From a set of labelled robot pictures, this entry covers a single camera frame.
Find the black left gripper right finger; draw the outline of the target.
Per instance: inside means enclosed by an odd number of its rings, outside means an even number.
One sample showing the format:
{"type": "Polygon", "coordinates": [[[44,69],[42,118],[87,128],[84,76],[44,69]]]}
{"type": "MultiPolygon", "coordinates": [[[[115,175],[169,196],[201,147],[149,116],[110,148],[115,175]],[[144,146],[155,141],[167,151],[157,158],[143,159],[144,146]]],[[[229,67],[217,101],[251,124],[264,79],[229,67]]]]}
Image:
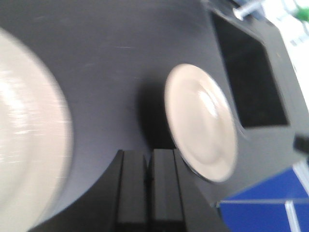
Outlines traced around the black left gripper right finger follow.
{"type": "Polygon", "coordinates": [[[185,222],[173,151],[155,149],[149,168],[151,231],[184,232],[185,222]]]}

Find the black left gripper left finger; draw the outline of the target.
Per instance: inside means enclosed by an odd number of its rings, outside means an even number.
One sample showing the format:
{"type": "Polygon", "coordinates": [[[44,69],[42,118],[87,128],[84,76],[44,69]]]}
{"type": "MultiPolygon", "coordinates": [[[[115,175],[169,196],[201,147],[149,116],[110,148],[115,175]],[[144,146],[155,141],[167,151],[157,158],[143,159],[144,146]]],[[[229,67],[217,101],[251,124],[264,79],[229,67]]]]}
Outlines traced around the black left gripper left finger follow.
{"type": "Polygon", "coordinates": [[[146,161],[139,151],[124,152],[115,230],[147,231],[146,161]]]}

